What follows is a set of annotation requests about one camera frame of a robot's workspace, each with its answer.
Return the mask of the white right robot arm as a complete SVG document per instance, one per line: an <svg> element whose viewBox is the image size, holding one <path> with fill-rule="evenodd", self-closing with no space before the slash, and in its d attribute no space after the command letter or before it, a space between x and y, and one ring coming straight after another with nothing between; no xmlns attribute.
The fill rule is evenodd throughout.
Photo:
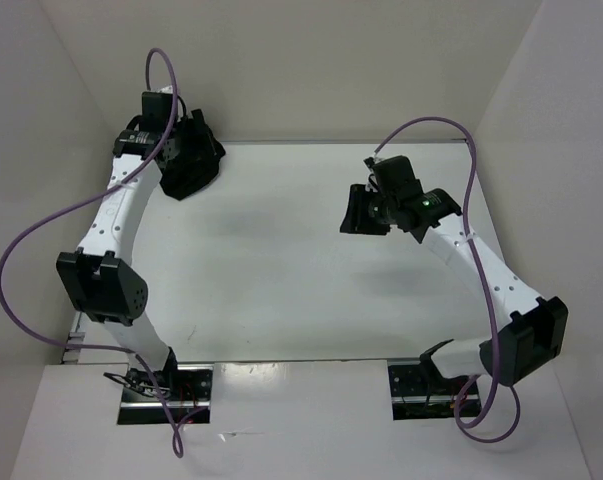
<svg viewBox="0 0 603 480"><path fill-rule="evenodd" d="M487 338L444 340L421 355L424 389L440 393L454 378L474 375L511 387L560 354L568 319L560 298L545 299L525 284L465 223L445 190L424 191L407 157L364 163L368 182L351 185L341 232L385 236L397 228L412 235L490 310Z"/></svg>

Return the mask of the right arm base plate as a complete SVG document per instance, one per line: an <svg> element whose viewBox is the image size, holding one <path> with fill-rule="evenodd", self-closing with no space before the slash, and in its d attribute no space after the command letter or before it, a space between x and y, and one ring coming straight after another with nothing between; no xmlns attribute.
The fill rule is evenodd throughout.
<svg viewBox="0 0 603 480"><path fill-rule="evenodd" d="M474 418L481 411L476 385L459 395L467 382L466 376L431 380L415 360L390 362L387 371L394 421L453 418L457 398L460 398L462 417Z"/></svg>

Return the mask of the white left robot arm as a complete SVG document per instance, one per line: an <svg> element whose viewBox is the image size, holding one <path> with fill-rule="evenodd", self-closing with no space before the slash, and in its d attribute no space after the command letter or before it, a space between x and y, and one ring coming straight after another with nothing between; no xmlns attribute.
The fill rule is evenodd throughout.
<svg viewBox="0 0 603 480"><path fill-rule="evenodd" d="M57 258L71 303L124 350L130 370L122 381L143 395L169 399L181 377L173 350L146 314L147 282L132 267L138 228L156 188L184 200L215 180L224 155L201 110L186 111L169 87L144 92L141 113L114 142L114 193L101 201L77 249Z"/></svg>

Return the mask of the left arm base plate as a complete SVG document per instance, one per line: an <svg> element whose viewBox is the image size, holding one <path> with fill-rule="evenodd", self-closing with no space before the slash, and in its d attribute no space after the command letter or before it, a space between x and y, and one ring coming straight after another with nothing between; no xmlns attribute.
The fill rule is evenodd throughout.
<svg viewBox="0 0 603 480"><path fill-rule="evenodd" d="M213 369L212 364L180 365L171 385L157 376L167 408L176 423L182 419L186 424L209 422ZM169 423L156 390L144 372L106 373L105 377L122 386L118 425Z"/></svg>

